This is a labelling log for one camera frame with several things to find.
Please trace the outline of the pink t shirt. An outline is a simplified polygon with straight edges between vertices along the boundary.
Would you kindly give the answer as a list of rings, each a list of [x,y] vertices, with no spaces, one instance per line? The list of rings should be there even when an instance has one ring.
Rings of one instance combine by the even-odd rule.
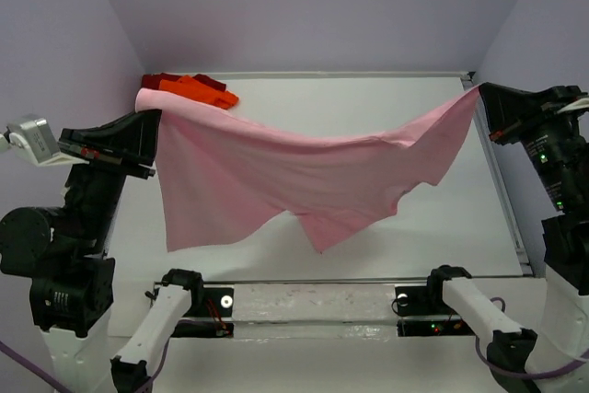
[[[167,250],[234,244],[286,212],[315,250],[329,249],[394,216],[417,186],[440,183],[478,98],[471,89],[396,130],[313,138],[141,89],[136,109],[161,114],[156,173]]]

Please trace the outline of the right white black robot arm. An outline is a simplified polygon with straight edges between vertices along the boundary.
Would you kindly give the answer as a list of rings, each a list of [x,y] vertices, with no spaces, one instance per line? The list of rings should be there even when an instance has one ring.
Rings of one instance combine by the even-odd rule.
[[[432,270],[423,290],[435,312],[450,308],[471,328],[475,351],[507,392],[588,389],[588,143],[579,118],[588,95],[577,86],[529,92],[479,86],[490,139],[525,149],[558,215],[542,222],[546,300],[539,330],[510,319],[465,269]]]

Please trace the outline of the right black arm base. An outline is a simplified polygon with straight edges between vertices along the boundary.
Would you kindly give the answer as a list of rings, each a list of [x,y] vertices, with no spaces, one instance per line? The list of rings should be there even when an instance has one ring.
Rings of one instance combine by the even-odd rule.
[[[395,287],[391,310],[401,338],[473,336],[466,322],[448,306],[435,305],[424,285]]]

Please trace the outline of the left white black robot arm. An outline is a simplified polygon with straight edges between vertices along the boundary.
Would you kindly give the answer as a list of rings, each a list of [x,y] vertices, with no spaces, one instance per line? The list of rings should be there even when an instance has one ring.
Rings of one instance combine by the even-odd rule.
[[[151,391],[176,327],[202,308],[202,276],[170,270],[137,335],[112,359],[102,356],[114,302],[107,237],[127,178],[155,173],[160,118],[157,110],[133,112],[54,136],[46,120],[28,115],[1,135],[3,150],[38,167],[70,166],[62,206],[17,208],[1,221],[1,271],[31,281],[33,322],[54,367],[45,381],[58,392]]]

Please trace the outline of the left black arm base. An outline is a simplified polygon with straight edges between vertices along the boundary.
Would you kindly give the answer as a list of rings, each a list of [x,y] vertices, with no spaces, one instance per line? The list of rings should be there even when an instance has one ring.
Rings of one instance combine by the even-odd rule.
[[[192,305],[172,334],[173,338],[230,339],[234,336],[234,288],[205,286],[202,301]]]

